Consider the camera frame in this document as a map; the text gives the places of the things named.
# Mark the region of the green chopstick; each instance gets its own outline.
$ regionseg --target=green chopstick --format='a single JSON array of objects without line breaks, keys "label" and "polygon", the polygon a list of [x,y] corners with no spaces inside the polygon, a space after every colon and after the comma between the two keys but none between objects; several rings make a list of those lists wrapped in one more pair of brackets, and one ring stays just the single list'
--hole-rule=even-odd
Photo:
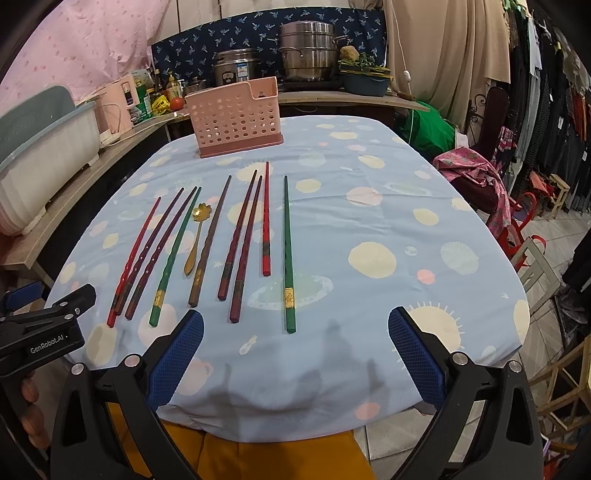
[{"label": "green chopstick", "polygon": [[166,295],[166,287],[168,286],[168,279],[170,278],[170,273],[173,270],[174,260],[177,257],[178,248],[181,246],[181,241],[183,240],[183,235],[185,230],[187,229],[187,224],[189,223],[189,219],[191,218],[191,213],[193,208],[195,207],[195,202],[201,193],[201,187],[197,190],[195,197],[193,197],[193,201],[189,205],[189,209],[185,214],[183,219],[183,223],[181,223],[181,228],[178,229],[177,237],[174,239],[173,249],[168,256],[168,260],[166,261],[166,266],[164,267],[164,271],[162,272],[162,278],[160,279],[160,283],[158,284],[158,290],[156,291],[156,297],[154,298],[154,304],[152,305],[152,312],[150,313],[150,325],[152,327],[158,326],[158,320],[160,319],[160,311],[162,310],[162,305],[164,303],[164,295]]},{"label": "green chopstick", "polygon": [[294,270],[291,262],[290,198],[287,175],[283,177],[283,229],[285,239],[285,328],[287,333],[296,332],[296,300],[294,298]]}]

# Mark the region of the light blue tablecloth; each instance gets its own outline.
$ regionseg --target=light blue tablecloth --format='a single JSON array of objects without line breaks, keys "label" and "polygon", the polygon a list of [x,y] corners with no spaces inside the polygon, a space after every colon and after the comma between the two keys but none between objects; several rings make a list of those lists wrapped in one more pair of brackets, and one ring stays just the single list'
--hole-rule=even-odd
[{"label": "light blue tablecloth", "polygon": [[[150,327],[148,316],[181,222],[133,320],[121,316],[114,329],[104,322],[155,197],[163,197],[162,213],[181,186],[189,191],[197,185],[203,188],[199,202],[215,208],[228,174],[233,178],[198,306],[205,335],[172,401],[160,407],[162,418],[230,440],[263,442],[341,432],[408,408],[420,396],[387,326],[388,314],[400,305],[449,350],[461,349],[476,362],[492,364],[520,346],[529,325],[521,283],[484,223],[431,165],[370,119],[301,116],[282,119],[281,127],[283,145],[204,160],[193,135],[175,140],[107,202],[49,299],[86,282],[96,288],[95,307],[80,318],[86,346],[72,360],[112,367],[172,330],[187,310],[192,277],[185,277],[183,266],[197,231],[193,221],[159,326]],[[254,168],[262,173],[266,160],[272,165],[272,276],[261,274],[257,217],[242,316],[233,325],[230,298],[216,297],[235,227],[230,220],[236,222]],[[285,331],[282,306],[286,174],[297,302],[293,335]]]}]

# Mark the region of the pink plastic basket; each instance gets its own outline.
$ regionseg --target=pink plastic basket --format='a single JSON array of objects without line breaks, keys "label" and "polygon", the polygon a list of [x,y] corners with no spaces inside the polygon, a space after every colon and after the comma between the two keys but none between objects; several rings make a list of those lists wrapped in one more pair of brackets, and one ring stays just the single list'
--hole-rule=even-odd
[{"label": "pink plastic basket", "polygon": [[275,77],[195,92],[186,101],[201,158],[283,143]]}]

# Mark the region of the person's hand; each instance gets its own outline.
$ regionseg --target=person's hand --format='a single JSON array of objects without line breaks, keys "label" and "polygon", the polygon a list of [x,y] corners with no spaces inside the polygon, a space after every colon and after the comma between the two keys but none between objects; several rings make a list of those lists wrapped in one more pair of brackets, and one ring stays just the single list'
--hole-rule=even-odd
[{"label": "person's hand", "polygon": [[25,400],[33,405],[29,405],[25,414],[21,417],[22,427],[29,435],[31,443],[40,449],[49,447],[49,435],[45,430],[43,412],[34,403],[39,400],[39,390],[32,377],[35,371],[29,372],[27,378],[22,381],[21,392]]}]

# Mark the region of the white tile floor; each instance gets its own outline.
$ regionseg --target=white tile floor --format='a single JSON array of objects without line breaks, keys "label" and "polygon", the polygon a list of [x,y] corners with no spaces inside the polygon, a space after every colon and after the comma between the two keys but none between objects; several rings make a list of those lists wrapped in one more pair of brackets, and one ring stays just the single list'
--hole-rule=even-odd
[{"label": "white tile floor", "polygon": [[[549,215],[546,214],[543,218],[532,220],[525,227],[524,236],[535,234],[547,241],[545,257],[560,278],[560,274],[573,258],[574,248],[589,229],[591,215],[559,212],[556,219],[548,218]],[[530,305],[542,296],[545,282],[543,278],[528,292]],[[548,301],[532,316],[523,347],[514,358],[523,364],[527,377],[531,378],[561,353],[560,329],[552,302]],[[544,386],[536,385],[532,393],[536,403],[540,403],[545,394]],[[466,454],[478,425],[481,403],[472,408],[450,461],[460,461]],[[424,416],[417,410],[407,410],[356,430],[355,436],[371,463],[376,480],[389,480],[394,475],[430,421],[430,416]]]}]

